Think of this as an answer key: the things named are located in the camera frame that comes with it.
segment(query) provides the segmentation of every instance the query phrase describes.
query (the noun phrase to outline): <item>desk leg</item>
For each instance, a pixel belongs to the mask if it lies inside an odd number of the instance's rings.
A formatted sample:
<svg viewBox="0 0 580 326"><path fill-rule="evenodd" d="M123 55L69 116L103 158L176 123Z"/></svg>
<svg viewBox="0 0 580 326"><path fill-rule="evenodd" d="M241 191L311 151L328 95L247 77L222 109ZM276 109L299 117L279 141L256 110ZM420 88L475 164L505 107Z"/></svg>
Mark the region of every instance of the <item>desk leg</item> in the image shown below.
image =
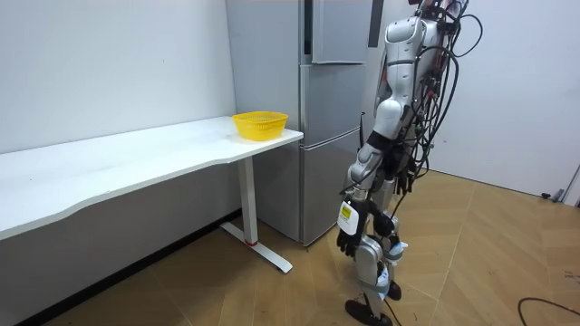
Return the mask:
<svg viewBox="0 0 580 326"><path fill-rule="evenodd" d="M254 168L252 158L244 158L238 161L239 186L242 195L242 213L244 218L244 232L231 223L224 223L221 227L230 234L245 242L250 248L261 254L265 259L278 267L282 272L288 273L292 265L279 254L257 241L256 220L256 194L254 192Z"/></svg>

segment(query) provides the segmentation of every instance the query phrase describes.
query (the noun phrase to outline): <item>parquet floor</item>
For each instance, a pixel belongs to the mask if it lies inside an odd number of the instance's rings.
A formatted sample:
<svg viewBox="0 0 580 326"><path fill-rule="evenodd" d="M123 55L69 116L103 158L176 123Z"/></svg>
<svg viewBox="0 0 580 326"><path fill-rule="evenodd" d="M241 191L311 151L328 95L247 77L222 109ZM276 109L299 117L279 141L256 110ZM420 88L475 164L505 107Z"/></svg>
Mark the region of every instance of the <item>parquet floor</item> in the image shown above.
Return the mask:
<svg viewBox="0 0 580 326"><path fill-rule="evenodd" d="M580 209L431 172L397 216L410 245L392 304L403 325L520 325L525 296L580 310ZM343 309L360 291L336 229L307 249L258 229L294 265L289 274L217 230L47 325L358 325ZM528 325L580 326L541 303L524 314Z"/></svg>

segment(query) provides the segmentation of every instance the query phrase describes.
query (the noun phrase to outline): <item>plastic basket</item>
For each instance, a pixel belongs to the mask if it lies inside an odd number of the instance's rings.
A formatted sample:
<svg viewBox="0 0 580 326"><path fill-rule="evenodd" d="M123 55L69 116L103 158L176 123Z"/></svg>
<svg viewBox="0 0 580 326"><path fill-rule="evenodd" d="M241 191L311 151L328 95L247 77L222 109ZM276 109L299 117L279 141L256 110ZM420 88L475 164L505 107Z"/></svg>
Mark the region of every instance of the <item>plastic basket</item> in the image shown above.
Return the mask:
<svg viewBox="0 0 580 326"><path fill-rule="evenodd" d="M232 119L243 138L269 140L280 137L288 116L278 112L256 111L237 114Z"/></svg>

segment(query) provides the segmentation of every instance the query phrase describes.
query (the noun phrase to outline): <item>white table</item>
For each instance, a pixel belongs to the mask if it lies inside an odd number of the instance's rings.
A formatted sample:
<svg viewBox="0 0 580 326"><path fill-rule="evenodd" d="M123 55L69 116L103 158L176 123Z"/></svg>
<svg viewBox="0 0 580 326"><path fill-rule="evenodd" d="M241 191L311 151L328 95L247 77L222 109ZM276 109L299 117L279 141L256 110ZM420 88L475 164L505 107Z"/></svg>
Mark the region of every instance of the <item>white table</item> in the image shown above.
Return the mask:
<svg viewBox="0 0 580 326"><path fill-rule="evenodd" d="M83 207L216 164L239 163L246 241L280 270L292 265L257 241L252 156L297 141L242 139L219 117L0 155L0 240L61 220Z"/></svg>

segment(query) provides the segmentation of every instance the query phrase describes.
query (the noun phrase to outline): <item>silver refrigerator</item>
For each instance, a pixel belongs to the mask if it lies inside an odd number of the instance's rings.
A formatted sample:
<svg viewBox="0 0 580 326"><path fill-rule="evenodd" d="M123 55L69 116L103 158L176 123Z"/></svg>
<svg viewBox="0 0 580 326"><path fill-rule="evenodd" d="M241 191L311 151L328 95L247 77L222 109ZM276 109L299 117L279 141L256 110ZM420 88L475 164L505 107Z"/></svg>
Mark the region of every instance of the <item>silver refrigerator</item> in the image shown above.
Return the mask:
<svg viewBox="0 0 580 326"><path fill-rule="evenodd" d="M304 245L336 222L360 147L371 14L372 0L227 0L237 111L304 133L254 157L257 216Z"/></svg>

